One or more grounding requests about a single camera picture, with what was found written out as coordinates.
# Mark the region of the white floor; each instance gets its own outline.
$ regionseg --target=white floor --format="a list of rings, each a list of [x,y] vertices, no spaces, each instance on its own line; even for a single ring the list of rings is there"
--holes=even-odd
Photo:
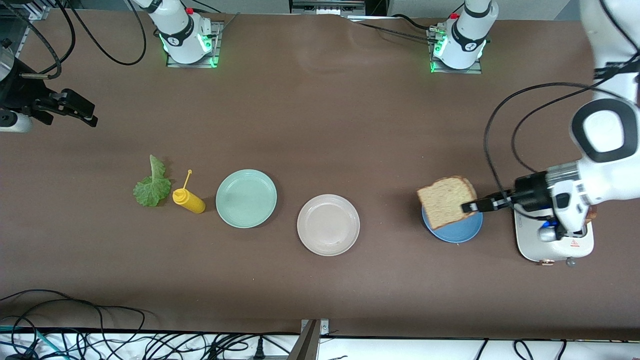
[[[144,336],[154,336],[159,338],[162,334],[140,334],[133,340],[136,342],[128,343],[118,350],[117,354],[122,360],[142,360],[144,359],[145,347],[153,344],[154,340],[143,338]],[[75,334],[66,334],[69,348],[76,344]],[[191,335],[185,334],[171,341],[173,346],[182,343]],[[46,338],[61,350],[65,347],[61,340],[60,334],[49,334]],[[128,340],[130,334],[106,334],[107,339]],[[267,336],[269,339],[277,342],[286,349],[291,349],[297,339],[297,336]],[[184,344],[180,349],[196,349],[211,344],[214,335],[205,335],[206,343],[202,338],[194,339]],[[18,334],[15,343],[28,346],[33,341],[33,334]],[[101,334],[92,334],[90,341],[102,340]],[[0,334],[0,341],[6,343],[11,342],[11,336],[7,333]],[[321,339],[319,346],[318,360],[330,360],[342,356],[346,360],[376,360],[376,359],[448,359],[448,360],[473,360],[476,358],[477,352],[482,345],[482,340],[386,340],[386,339]],[[534,359],[537,360],[553,360],[556,359],[562,343],[560,341],[526,341]],[[257,338],[247,341],[248,348],[244,351],[226,352],[225,359],[252,359],[255,353]],[[111,343],[111,348],[115,349],[119,343]],[[102,353],[101,356],[94,351],[88,351],[87,360],[117,360],[115,356],[110,355],[109,349],[104,342],[95,345],[95,348]],[[153,349],[159,348],[156,343]],[[53,352],[50,345],[39,341],[36,351],[39,356],[50,354]],[[160,348],[154,355],[153,359],[160,359],[167,353],[170,348]],[[285,355],[285,353],[276,348],[274,345],[264,342],[264,352],[267,356]],[[524,349],[521,352],[527,357]],[[0,345],[0,359],[14,354],[15,351],[9,345]],[[74,357],[79,355],[76,351],[69,353]],[[199,360],[202,357],[203,350],[169,356],[166,360]],[[562,360],[632,360],[640,358],[640,344],[638,343],[611,343],[602,341],[569,341],[562,356]],[[60,360],[74,360],[73,358],[65,358],[63,356],[54,357]],[[500,360],[518,360],[519,357],[513,350],[512,341],[506,340],[490,340],[487,344],[482,356],[482,360],[500,359]]]

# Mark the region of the cable connector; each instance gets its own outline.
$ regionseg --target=cable connector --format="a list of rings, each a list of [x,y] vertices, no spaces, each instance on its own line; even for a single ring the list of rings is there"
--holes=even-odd
[[[266,356],[264,355],[264,350],[262,349],[262,336],[258,338],[258,346],[255,349],[255,355],[253,356],[253,360],[263,360]]]

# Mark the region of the bread crust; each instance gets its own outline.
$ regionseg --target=bread crust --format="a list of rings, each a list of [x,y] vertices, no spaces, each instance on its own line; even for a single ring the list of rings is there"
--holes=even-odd
[[[441,177],[440,179],[437,179],[436,181],[434,181],[433,184],[427,185],[427,186],[423,186],[422,188],[419,188],[418,190],[416,190],[416,194],[418,194],[418,198],[420,198],[419,194],[420,194],[421,190],[431,188],[432,186],[436,185],[439,181],[446,180],[446,179],[462,180],[462,182],[467,186],[467,191],[471,194],[471,197],[473,198],[473,200],[477,199],[476,189],[474,189],[473,185],[471,185],[471,182],[466,177],[462,177],[460,175]],[[477,213],[477,211],[473,211],[471,213],[463,213],[463,217],[460,220],[451,221],[451,222],[448,222],[446,224],[440,225],[438,227],[431,226],[431,229],[436,231],[436,230],[441,229],[441,228],[443,228],[443,227],[445,227],[447,225],[450,225],[450,224],[453,224],[455,222],[462,221],[462,220],[464,220],[464,219],[466,219],[468,217],[471,217],[472,215],[475,215],[475,213]],[[431,221],[429,220],[429,216],[428,215],[427,215],[427,220],[429,221],[429,224],[431,224]]]

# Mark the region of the bread slice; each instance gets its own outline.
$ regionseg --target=bread slice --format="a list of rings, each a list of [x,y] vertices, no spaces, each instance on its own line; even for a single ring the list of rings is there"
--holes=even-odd
[[[461,205],[477,199],[473,185],[461,176],[443,177],[432,185],[418,189],[418,197],[432,230],[473,215],[463,213]]]

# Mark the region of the blue plate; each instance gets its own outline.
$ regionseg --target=blue plate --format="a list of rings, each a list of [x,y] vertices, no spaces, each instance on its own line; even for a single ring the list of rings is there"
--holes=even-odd
[[[429,220],[427,220],[427,214],[424,208],[422,208],[422,220],[424,224],[427,225],[429,231],[438,239],[446,241],[447,243],[463,243],[471,240],[480,231],[482,219],[482,213],[476,213],[462,221],[449,224],[434,231],[429,225]]]

